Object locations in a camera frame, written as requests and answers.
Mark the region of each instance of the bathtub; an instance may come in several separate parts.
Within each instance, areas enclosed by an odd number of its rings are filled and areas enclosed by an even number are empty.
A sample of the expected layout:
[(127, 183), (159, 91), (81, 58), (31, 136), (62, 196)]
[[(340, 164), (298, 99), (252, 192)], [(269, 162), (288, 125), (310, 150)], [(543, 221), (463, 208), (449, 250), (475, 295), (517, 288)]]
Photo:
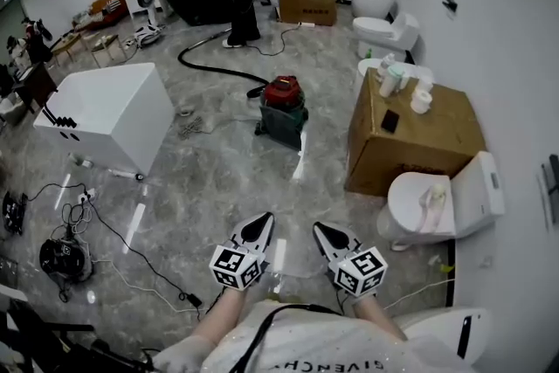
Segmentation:
[(167, 0), (189, 25), (224, 24), (231, 21), (232, 0)]
[(49, 141), (102, 167), (144, 176), (175, 115), (153, 63), (73, 73), (46, 105), (78, 124), (56, 126), (39, 114), (33, 127)]

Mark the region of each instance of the phone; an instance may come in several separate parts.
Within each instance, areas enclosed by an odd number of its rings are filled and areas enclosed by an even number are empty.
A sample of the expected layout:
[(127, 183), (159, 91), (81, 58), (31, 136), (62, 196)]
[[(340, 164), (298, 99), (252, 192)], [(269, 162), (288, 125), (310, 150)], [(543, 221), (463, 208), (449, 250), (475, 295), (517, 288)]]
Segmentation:
[(390, 109), (386, 111), (384, 115), (383, 122), (381, 123), (381, 128), (386, 132), (394, 134), (396, 127), (398, 126), (398, 120), (400, 120), (400, 115)]

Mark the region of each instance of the black hose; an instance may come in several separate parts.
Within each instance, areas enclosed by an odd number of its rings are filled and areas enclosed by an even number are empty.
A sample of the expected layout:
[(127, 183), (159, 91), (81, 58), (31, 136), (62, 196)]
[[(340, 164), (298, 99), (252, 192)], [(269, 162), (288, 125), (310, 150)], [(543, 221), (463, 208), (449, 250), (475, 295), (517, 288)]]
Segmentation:
[(266, 79), (260, 78), (258, 76), (255, 75), (251, 75), (250, 73), (245, 73), (245, 72), (237, 72), (236, 70), (229, 70), (229, 69), (223, 69), (220, 67), (211, 67), (211, 66), (199, 66), (198, 64), (192, 64), (191, 62), (188, 62), (186, 60), (184, 60), (183, 56), (188, 53), (191, 52), (192, 50), (194, 50), (195, 48), (204, 45), (214, 39), (219, 38), (220, 36), (223, 36), (225, 33), (229, 32), (231, 30), (231, 28), (227, 29), (227, 30), (223, 30), (220, 31), (219, 33), (214, 34), (213, 36), (210, 36), (207, 39), (204, 39), (203, 41), (200, 41), (194, 45), (191, 45), (190, 47), (185, 48), (182, 52), (179, 53), (177, 59), (178, 62), (180, 62), (183, 66), (187, 66), (190, 67), (191, 69), (197, 69), (197, 70), (204, 70), (206, 72), (216, 72), (216, 73), (224, 73), (226, 75), (233, 75), (233, 76), (239, 76), (241, 78), (245, 78), (245, 79), (250, 79), (252, 81), (256, 81), (257, 83), (261, 83), (263, 86), (257, 87), (255, 89), (252, 89), (251, 91), (249, 91), (246, 96), (248, 98), (258, 98), (260, 96), (260, 93), (262, 92), (262, 90), (264, 90), (264, 87), (266, 87), (266, 85), (269, 84), (269, 81), (267, 81)]

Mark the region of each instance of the marble floor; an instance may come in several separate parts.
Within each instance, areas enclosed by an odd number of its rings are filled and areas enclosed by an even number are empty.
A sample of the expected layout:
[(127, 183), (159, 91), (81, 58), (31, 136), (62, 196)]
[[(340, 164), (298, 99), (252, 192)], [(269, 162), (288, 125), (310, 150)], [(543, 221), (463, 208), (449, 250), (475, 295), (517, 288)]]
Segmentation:
[[(271, 20), (270, 10), (258, 7), (264, 52), (281, 48), (280, 33), (292, 28)], [(215, 245), (224, 243), (238, 221), (260, 211), (276, 217), (275, 237), (287, 240), (285, 274), (266, 278), (251, 292), (252, 300), (267, 288), (277, 286), (279, 294), (336, 308), (335, 293), (323, 275), (326, 263), (311, 236), (313, 222), (333, 221), (353, 228), (365, 245), (376, 245), (390, 264), (388, 276), (379, 288), (378, 299), (385, 306), (420, 287), (445, 279), (439, 265), (428, 261), (440, 255), (446, 261), (446, 246), (417, 247), (403, 253), (389, 250), (376, 232), (376, 215), (383, 199), (348, 193), (346, 176), (347, 131), (353, 112), (355, 68), (358, 57), (352, 39), (351, 11), (339, 6), (334, 27), (301, 28), (287, 33), (286, 49), (269, 58), (256, 50), (225, 50), (220, 40), (210, 42), (188, 55), (192, 62), (228, 67), (272, 79), (294, 74), (307, 96), (310, 119), (303, 161), (297, 152), (254, 135), (258, 105), (245, 93), (255, 87), (250, 80), (181, 66), (176, 56), (186, 46), (206, 38), (222, 25), (191, 28), (180, 19), (169, 20), (163, 38), (138, 51), (127, 50), (127, 64), (152, 61), (157, 66), (176, 107), (193, 106), (210, 134), (184, 138), (181, 131), (188, 119), (176, 117), (159, 151), (150, 176), (144, 183), (115, 177), (100, 167), (86, 169), (36, 132), (34, 116), (27, 114), (16, 127), (0, 135), (2, 151), (1, 190), (34, 196), (47, 183), (83, 182), (97, 190), (99, 213), (117, 231), (126, 235), (137, 204), (145, 204), (143, 218), (134, 232), (131, 246), (144, 252), (155, 269), (187, 292), (196, 294), (207, 307), (220, 287), (210, 276), (208, 263)], [(129, 18), (106, 33), (118, 32), (124, 41), (134, 26)], [(118, 57), (115, 48), (114, 56)], [(68, 73), (95, 68), (86, 52), (75, 62), (61, 57), (61, 67), (51, 69), (60, 82)], [(41, 245), (52, 232), (60, 235), (61, 210), (75, 204), (77, 189), (51, 187), (29, 203), (24, 234), (7, 238), (0, 253), (18, 262), (18, 287), (46, 321), (90, 323), (97, 336), (123, 355), (138, 358), (141, 347), (162, 349), (184, 338), (196, 326), (197, 315), (188, 302), (178, 300), (177, 291), (157, 279), (146, 263), (123, 244), (95, 217), (80, 236), (97, 260), (112, 260), (129, 284), (157, 289), (165, 302), (149, 292), (128, 287), (108, 263), (95, 265), (92, 278), (72, 288), (70, 301), (59, 300), (57, 286), (38, 263)], [(94, 291), (93, 305), (86, 299)], [(403, 314), (445, 304), (445, 286), (433, 287), (390, 309)]]

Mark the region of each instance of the shoe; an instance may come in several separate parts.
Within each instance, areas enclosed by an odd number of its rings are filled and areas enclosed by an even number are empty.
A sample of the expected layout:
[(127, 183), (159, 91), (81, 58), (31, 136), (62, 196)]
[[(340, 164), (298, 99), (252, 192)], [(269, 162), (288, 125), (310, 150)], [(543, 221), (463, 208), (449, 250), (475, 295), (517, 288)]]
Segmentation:
[(223, 45), (224, 48), (241, 48), (241, 47), (242, 47), (241, 44), (238, 44), (238, 45), (230, 45), (230, 44), (227, 42), (227, 39), (224, 39), (224, 42), (222, 42), (222, 45)]
[(348, 253), (356, 252), (362, 246), (357, 235), (338, 224), (316, 222), (313, 225), (313, 236), (328, 263), (342, 261)]
[(252, 253), (264, 253), (272, 241), (274, 217), (270, 211), (235, 225), (231, 241)]
[(246, 38), (247, 41), (257, 41), (260, 39), (260, 33), (256, 32), (256, 34), (253, 34), (252, 36), (249, 36)]

